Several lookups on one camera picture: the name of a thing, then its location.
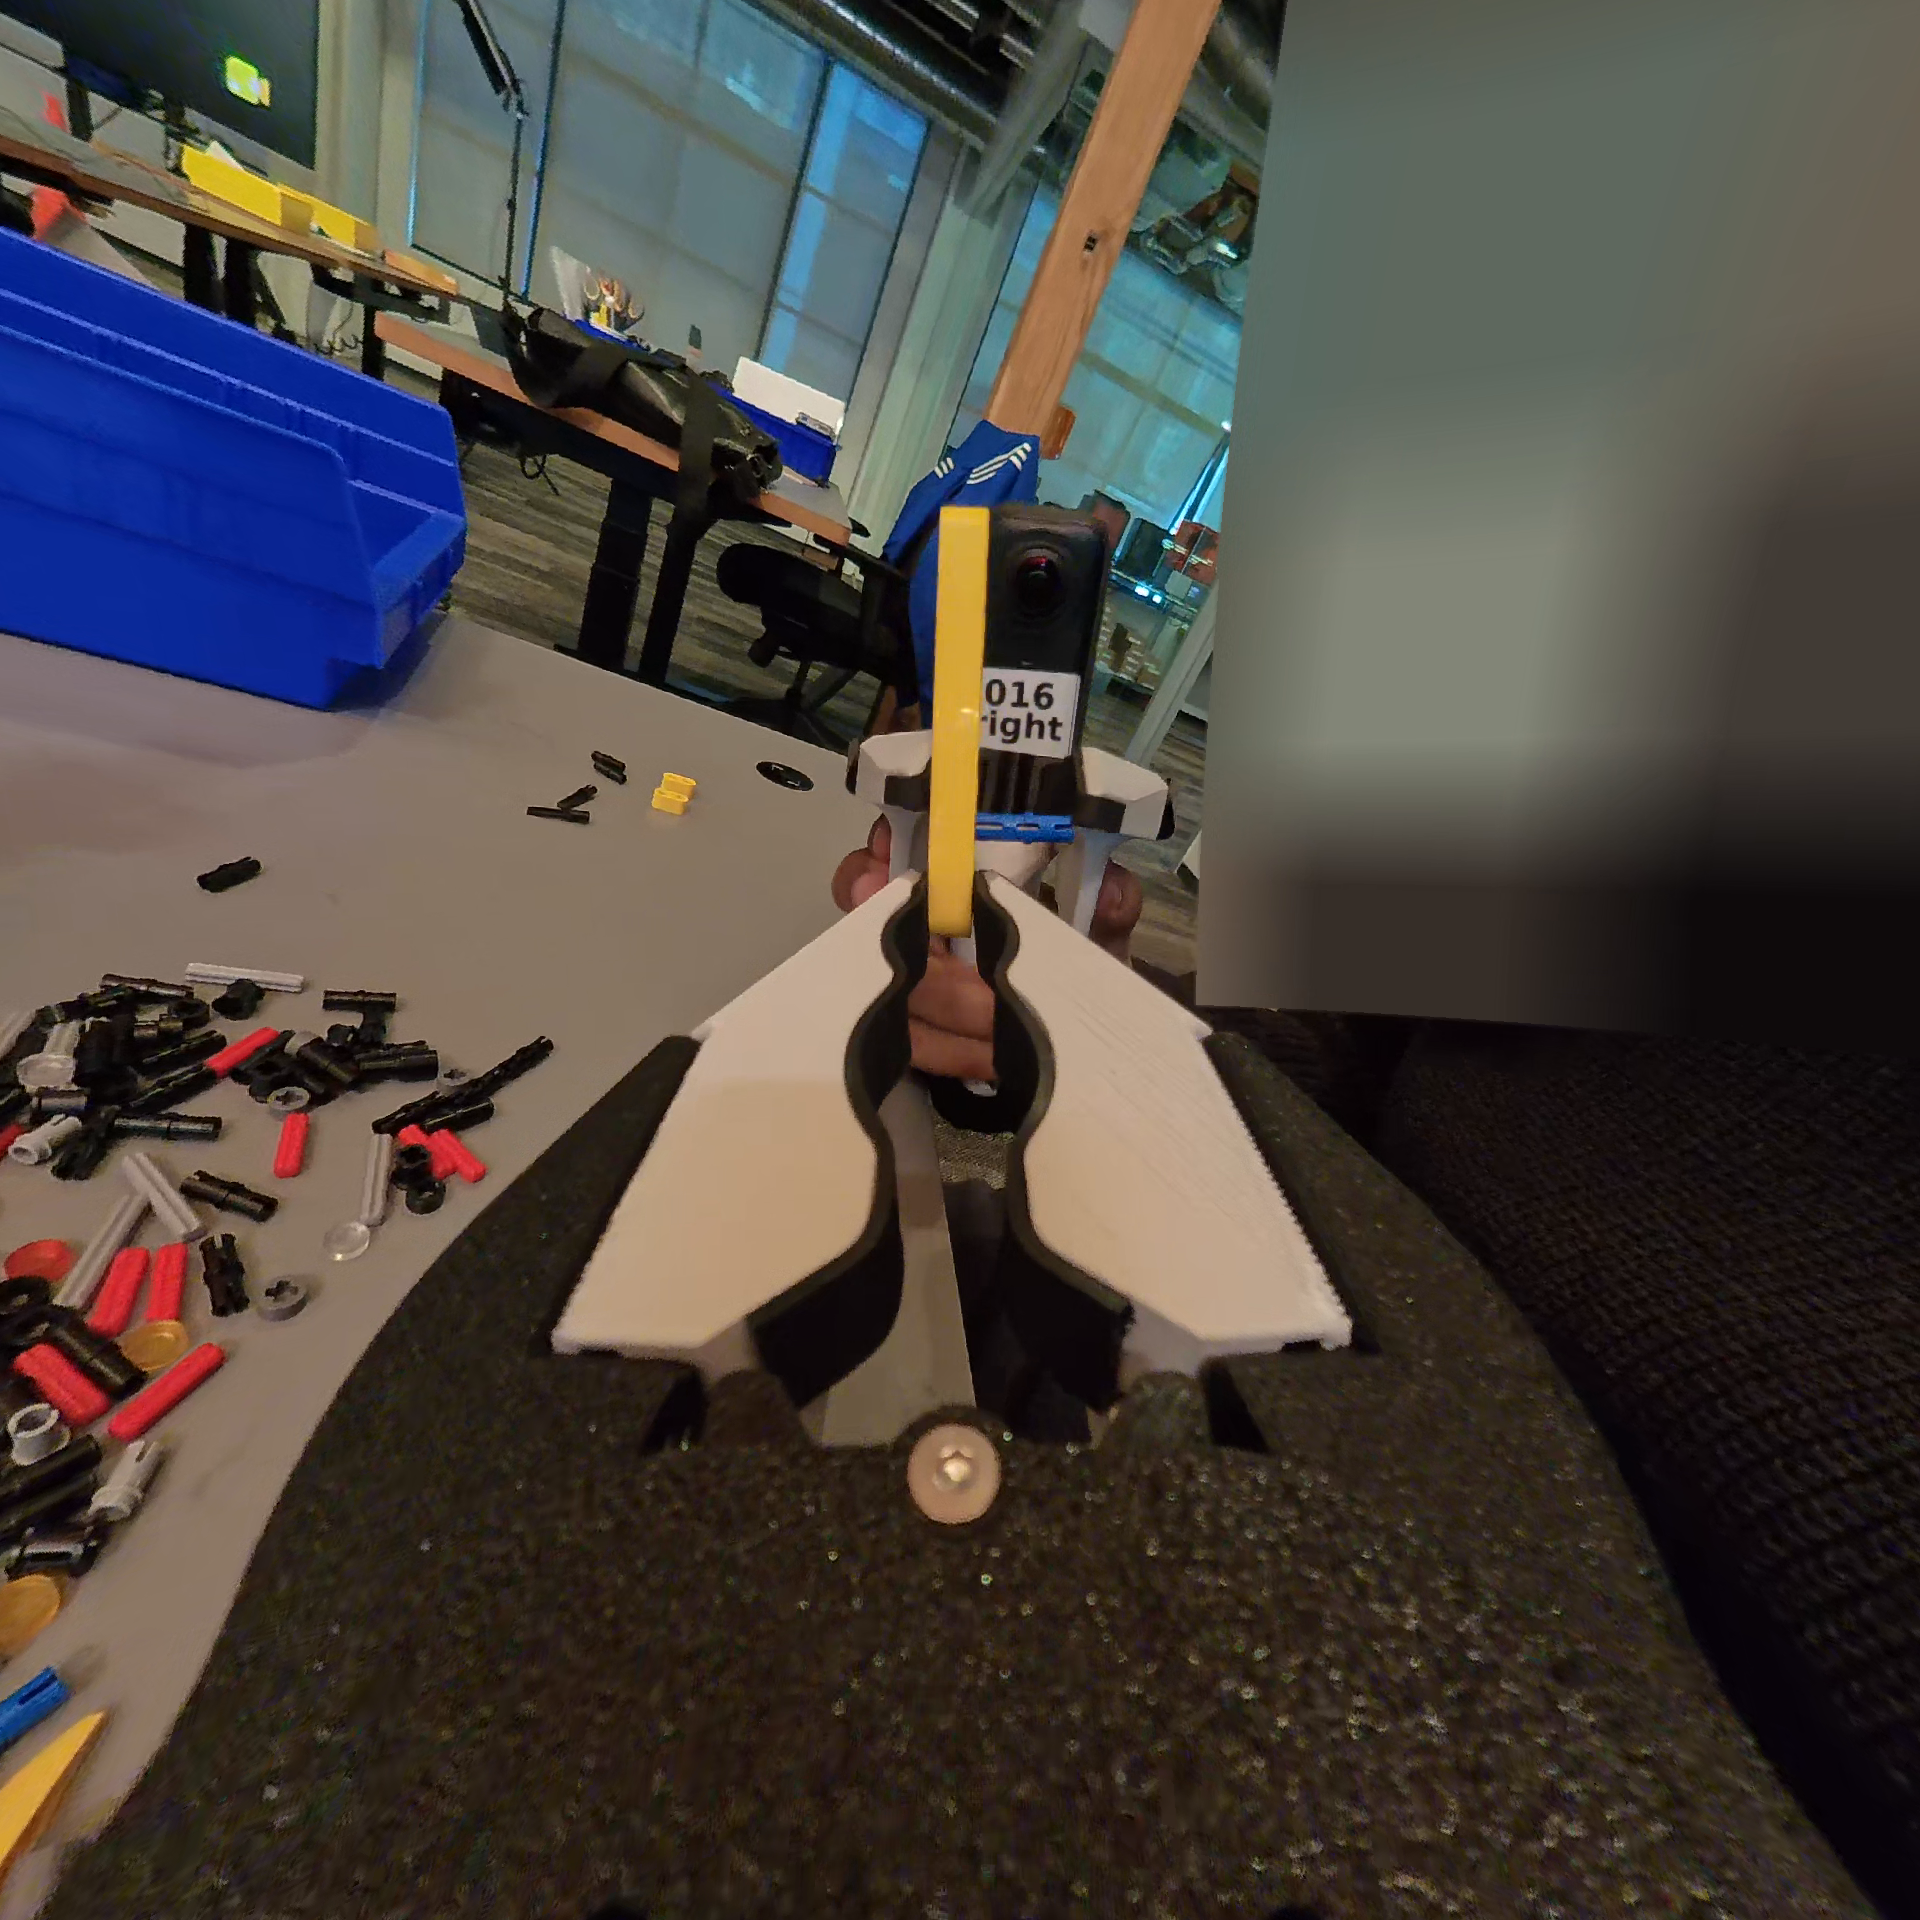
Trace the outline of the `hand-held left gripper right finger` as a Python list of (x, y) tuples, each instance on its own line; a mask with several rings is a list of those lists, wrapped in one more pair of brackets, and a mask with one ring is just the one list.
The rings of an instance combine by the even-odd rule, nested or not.
[(1353, 1310), (1216, 1058), (1212, 1030), (1004, 878), (975, 886), (1006, 1169), (1006, 1308), (1086, 1404), (1152, 1373), (1347, 1351)]

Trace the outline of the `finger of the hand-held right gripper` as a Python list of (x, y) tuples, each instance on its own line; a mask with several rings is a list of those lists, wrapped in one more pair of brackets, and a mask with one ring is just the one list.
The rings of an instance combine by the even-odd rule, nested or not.
[(1175, 814), (1167, 785), (1132, 759), (1076, 751), (1072, 770), (1076, 801), (1067, 845), (1067, 923), (1091, 931), (1115, 845), (1125, 838), (1167, 838)]
[(871, 821), (867, 842), (845, 858), (845, 890), (880, 890), (904, 874), (923, 874), (927, 767), (927, 731), (876, 734), (855, 746), (845, 787)]

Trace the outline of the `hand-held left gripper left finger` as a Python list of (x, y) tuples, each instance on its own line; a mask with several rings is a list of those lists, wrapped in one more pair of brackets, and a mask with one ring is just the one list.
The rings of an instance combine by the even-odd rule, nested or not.
[(926, 885), (897, 878), (689, 1037), (553, 1354), (704, 1378), (844, 1378), (877, 1354), (904, 1274), (880, 1111), (926, 961)]

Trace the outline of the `yellow perforated beam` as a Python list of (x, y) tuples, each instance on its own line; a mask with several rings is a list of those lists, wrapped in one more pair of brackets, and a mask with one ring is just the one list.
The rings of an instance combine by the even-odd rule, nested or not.
[(927, 932), (971, 940), (975, 781), (990, 601), (991, 513), (945, 507), (939, 521), (934, 674), (927, 750)]

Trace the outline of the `blue jacket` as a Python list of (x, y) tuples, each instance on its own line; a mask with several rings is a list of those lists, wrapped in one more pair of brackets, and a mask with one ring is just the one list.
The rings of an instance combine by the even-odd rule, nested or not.
[(902, 646), (896, 673), (897, 709), (920, 707), (932, 692), (941, 515), (948, 507), (1028, 505), (1037, 501), (1037, 487), (1039, 442), (977, 421), (904, 493), (880, 550), (894, 571), (886, 618)]

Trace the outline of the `black office chair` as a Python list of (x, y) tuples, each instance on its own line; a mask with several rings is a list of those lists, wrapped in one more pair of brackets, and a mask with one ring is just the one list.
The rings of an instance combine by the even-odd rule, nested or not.
[(844, 541), (824, 547), (839, 570), (797, 549), (737, 541), (720, 556), (712, 579), (727, 599), (761, 614), (750, 660), (771, 666), (789, 655), (799, 668), (780, 699), (729, 699), (724, 709), (811, 746), (839, 747), (820, 714), (851, 681), (867, 677), (877, 689), (864, 737), (913, 726), (920, 689), (907, 621), (910, 574)]

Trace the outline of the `white box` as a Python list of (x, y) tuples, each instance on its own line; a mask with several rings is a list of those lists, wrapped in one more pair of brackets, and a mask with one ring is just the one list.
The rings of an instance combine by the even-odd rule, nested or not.
[(816, 487), (832, 479), (847, 409), (844, 399), (750, 356), (736, 362), (732, 393), (733, 405), (775, 438), (785, 473)]

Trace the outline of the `wooden desk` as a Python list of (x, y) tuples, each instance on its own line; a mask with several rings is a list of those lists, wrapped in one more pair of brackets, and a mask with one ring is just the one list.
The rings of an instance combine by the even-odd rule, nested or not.
[(381, 244), (374, 255), (327, 238), (302, 238), (199, 193), (185, 174), (169, 174), (118, 151), (97, 148), (59, 129), (3, 116), (5, 174), (61, 193), (79, 206), (144, 207), (183, 229), (185, 300), (244, 324), (256, 323), (256, 261), (265, 254), (302, 261), (316, 286), (364, 311), (360, 367), (384, 370), (374, 313), (445, 319), (457, 282), (422, 261)]
[[(439, 373), (441, 402), (457, 421), (492, 421), (523, 450), (563, 457), (611, 482), (573, 646), (576, 658), (590, 666), (631, 673), (647, 686), (664, 686), (692, 562), (715, 524), (781, 524), (823, 545), (844, 545), (857, 529), (836, 487), (791, 475), (780, 477), (752, 505), (712, 502), (705, 479), (680, 477), (676, 447), (595, 411), (533, 405), (508, 359), (453, 324), (373, 309), (367, 329), (381, 350), (409, 354)], [(628, 668), (639, 567), (648, 549), (656, 505), (669, 507), (669, 519), (662, 530), (637, 666)]]

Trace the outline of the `black bag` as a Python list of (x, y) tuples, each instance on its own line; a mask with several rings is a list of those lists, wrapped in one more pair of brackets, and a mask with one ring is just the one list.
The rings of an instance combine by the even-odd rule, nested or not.
[(478, 313), (518, 390), (548, 411), (587, 411), (680, 447), (687, 422), (709, 427), (710, 495), (750, 505), (784, 475), (776, 437), (724, 381), (672, 351), (641, 347), (543, 306)]

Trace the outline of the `black light stand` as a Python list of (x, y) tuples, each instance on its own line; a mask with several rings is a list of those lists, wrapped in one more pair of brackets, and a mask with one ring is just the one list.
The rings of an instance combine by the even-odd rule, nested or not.
[(459, 13), (464, 25), (464, 34), (473, 51), (473, 57), (480, 61), (486, 85), (492, 86), (500, 110), (510, 121), (510, 162), (508, 162), (508, 189), (502, 202), (502, 242), (500, 242), (500, 269), (497, 269), (497, 311), (500, 316), (511, 313), (515, 303), (515, 258), (516, 258), (516, 242), (518, 242), (518, 226), (520, 226), (520, 154), (523, 154), (523, 130), (527, 119), (527, 103), (520, 76), (511, 61), (511, 55), (502, 39), (497, 36), (486, 6), (483, 3), (459, 0), (453, 4)]

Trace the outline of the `blue storage bin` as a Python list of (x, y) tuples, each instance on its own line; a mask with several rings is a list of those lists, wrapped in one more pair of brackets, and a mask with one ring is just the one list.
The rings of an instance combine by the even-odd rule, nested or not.
[(3, 238), (3, 629), (302, 709), (464, 562), (443, 409)]

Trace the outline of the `yellow tray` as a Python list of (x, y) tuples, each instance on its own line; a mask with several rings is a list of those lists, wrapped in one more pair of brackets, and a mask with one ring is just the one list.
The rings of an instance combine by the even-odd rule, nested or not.
[(185, 147), (180, 151), (180, 169), (183, 179), (199, 193), (280, 231), (302, 238), (319, 235), (357, 254), (374, 255), (379, 251), (379, 235), (369, 221), (312, 199), (302, 189), (254, 174), (221, 148)]

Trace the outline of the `yellow wedge piece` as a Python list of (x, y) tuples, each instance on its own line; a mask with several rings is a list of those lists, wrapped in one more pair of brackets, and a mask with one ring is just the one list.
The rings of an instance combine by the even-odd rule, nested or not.
[(110, 1714), (91, 1713), (63, 1729), (3, 1783), (3, 1879), (30, 1853), (89, 1759)]

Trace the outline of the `black monitor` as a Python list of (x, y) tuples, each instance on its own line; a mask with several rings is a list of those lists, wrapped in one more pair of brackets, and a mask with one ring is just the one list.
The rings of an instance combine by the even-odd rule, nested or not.
[(5, 18), (126, 95), (160, 95), (309, 169), (318, 3), (5, 3)]

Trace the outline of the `wooden post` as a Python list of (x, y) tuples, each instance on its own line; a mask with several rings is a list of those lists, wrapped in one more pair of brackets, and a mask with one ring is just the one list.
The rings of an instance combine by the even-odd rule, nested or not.
[(1216, 3), (1134, 4), (1000, 356), (995, 425), (1049, 431), (1213, 20)]

